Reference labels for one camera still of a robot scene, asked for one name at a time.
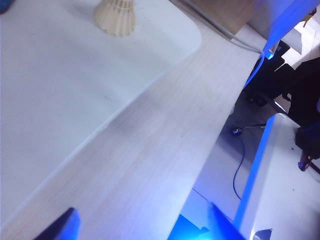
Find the blue cable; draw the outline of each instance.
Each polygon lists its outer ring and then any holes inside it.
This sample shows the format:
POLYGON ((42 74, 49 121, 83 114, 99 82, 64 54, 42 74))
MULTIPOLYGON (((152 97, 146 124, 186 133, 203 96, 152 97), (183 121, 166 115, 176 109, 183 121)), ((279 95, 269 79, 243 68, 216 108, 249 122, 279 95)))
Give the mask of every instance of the blue cable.
POLYGON ((239 196, 239 194, 238 194, 238 192, 237 192, 237 190, 236 190, 236 186, 235 186, 235 185, 236 185, 236 177, 237 177, 238 171, 239 171, 242 163, 243 163, 244 160, 245 160, 246 148, 245 148, 244 140, 243 140, 241 137, 239 137, 239 138, 240 138, 240 140, 241 140, 241 145, 242 145, 242 159, 241 159, 241 162, 240 162, 238 168, 236 169, 236 171, 235 171, 235 173, 234 173, 233 181, 232 181, 232 187, 233 187, 233 191, 234 191, 235 195, 238 197, 239 200, 241 200, 241 197, 239 196))

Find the blue object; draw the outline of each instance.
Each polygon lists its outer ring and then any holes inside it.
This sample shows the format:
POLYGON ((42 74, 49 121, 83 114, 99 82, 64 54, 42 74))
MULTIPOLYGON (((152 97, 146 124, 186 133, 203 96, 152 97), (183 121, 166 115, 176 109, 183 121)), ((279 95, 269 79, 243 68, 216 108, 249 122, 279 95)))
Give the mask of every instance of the blue object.
POLYGON ((219 208, 212 203, 209 204, 208 218, 212 240, 245 240, 219 208))
POLYGON ((272 59, 272 58, 274 57, 274 54, 273 54, 272 52, 270 52, 270 51, 267 51, 267 52, 265 53, 265 57, 266 57, 268 60, 270 60, 270 59, 272 59))
POLYGON ((0 0, 0 13, 4 13, 14 0, 0 0))
POLYGON ((76 240, 80 224, 78 211, 71 207, 34 240, 76 240))
POLYGON ((199 229, 181 214, 179 215, 168 240, 198 240, 198 236, 207 233, 206 227, 199 229))

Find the white cable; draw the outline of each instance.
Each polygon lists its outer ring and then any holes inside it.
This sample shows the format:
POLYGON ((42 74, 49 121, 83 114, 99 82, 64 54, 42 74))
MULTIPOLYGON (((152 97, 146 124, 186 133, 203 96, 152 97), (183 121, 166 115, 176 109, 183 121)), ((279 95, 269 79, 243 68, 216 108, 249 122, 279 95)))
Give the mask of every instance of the white cable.
MULTIPOLYGON (((206 14, 201 8, 199 8, 196 4, 194 4, 193 2, 190 2, 189 0, 185 0, 186 3, 192 7, 194 10, 196 10, 200 15, 202 15, 210 24, 212 24, 214 27, 216 27, 220 32, 222 32, 224 35, 229 36, 235 40, 237 40, 238 42, 240 42, 241 44, 245 45, 246 47, 243 47, 249 51, 252 51, 254 53, 258 53, 260 54, 260 62, 258 64, 258 66, 255 68, 255 70, 251 73, 251 75, 249 76, 248 80, 246 81, 244 87, 246 87, 248 85, 248 83, 254 78, 254 76, 257 74, 257 72, 259 71, 259 69, 261 68, 262 64, 264 63, 265 60, 265 53, 263 50, 260 50, 259 48, 252 46, 248 43, 246 43, 244 40, 242 40, 241 38, 237 37, 236 35, 232 34, 228 29, 226 29, 225 27, 223 27, 220 23, 218 23, 216 20, 214 20, 212 17, 210 17, 208 14, 206 14)), ((231 41, 229 38, 228 40, 230 42, 232 42, 233 44, 239 46, 238 44, 234 43, 233 41, 231 41)))

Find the floor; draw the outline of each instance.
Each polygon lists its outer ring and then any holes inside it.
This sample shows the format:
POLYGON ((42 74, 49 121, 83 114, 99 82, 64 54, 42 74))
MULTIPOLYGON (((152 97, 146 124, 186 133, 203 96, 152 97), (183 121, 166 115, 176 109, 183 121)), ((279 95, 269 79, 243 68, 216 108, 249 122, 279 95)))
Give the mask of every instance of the floor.
MULTIPOLYGON (((288 110, 288 102, 281 98, 277 101, 288 110)), ((239 96, 181 211, 182 216, 199 229, 209 228, 208 202, 213 202, 233 221, 240 203, 233 190, 234 174, 244 155, 235 179, 235 189, 241 197, 264 130, 249 128, 241 136, 233 136, 231 131, 234 127, 266 123, 275 113, 269 105, 258 107, 251 103, 245 93, 239 96)))

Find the blue light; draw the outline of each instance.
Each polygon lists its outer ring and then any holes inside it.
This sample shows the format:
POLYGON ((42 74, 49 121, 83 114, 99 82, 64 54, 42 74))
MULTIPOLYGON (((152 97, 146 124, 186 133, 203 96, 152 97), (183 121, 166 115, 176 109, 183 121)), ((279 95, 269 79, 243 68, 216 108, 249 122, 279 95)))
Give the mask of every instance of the blue light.
POLYGON ((267 59, 270 60, 270 59, 272 59, 273 57, 274 57, 274 54, 270 53, 270 55, 267 56, 267 59))

